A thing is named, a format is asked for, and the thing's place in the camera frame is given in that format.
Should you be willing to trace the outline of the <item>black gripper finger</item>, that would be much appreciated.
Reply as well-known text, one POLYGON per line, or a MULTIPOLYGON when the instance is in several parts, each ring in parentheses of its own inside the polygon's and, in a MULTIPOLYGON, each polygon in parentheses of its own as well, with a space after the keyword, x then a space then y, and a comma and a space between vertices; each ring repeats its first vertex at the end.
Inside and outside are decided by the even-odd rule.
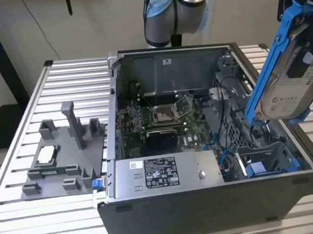
POLYGON ((308 69, 310 63, 309 59, 305 57, 307 56, 307 52, 300 52, 296 58, 293 60, 290 68, 287 71, 287 76, 289 78, 300 78, 302 77, 306 70, 308 69))

